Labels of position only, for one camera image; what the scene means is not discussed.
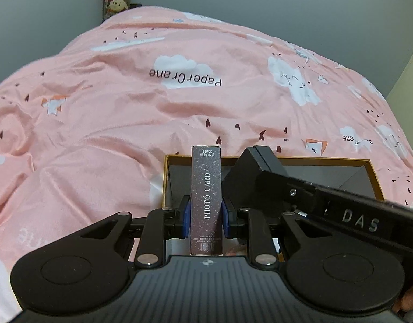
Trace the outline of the person's right hand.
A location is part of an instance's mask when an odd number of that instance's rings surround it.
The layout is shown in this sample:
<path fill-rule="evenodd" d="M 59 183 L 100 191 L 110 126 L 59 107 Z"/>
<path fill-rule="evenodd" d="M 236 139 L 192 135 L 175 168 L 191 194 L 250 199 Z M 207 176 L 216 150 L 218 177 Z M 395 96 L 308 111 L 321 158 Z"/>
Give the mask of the person's right hand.
<path fill-rule="evenodd" d="M 403 310 L 403 311 L 413 310 L 413 286 L 406 291 L 403 297 L 398 298 L 395 301 L 393 305 L 393 311 L 397 313 L 400 310 Z"/>

